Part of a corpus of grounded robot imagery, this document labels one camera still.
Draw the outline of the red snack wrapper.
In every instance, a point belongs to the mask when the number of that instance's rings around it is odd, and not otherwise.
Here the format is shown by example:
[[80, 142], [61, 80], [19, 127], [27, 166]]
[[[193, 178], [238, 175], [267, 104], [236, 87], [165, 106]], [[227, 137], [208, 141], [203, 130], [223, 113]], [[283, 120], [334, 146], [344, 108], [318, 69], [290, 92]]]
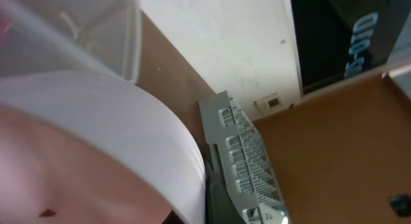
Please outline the red snack wrapper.
[[11, 22], [7, 16], [1, 12], [1, 40], [5, 39], [8, 30], [11, 27]]

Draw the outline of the white bowl with food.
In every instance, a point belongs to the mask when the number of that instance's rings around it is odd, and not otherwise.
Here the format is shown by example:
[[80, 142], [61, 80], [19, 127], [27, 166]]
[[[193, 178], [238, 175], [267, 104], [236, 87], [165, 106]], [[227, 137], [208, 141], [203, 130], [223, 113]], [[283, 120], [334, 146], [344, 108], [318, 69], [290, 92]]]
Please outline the white bowl with food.
[[205, 166], [145, 90], [81, 71], [1, 79], [2, 223], [206, 219]]

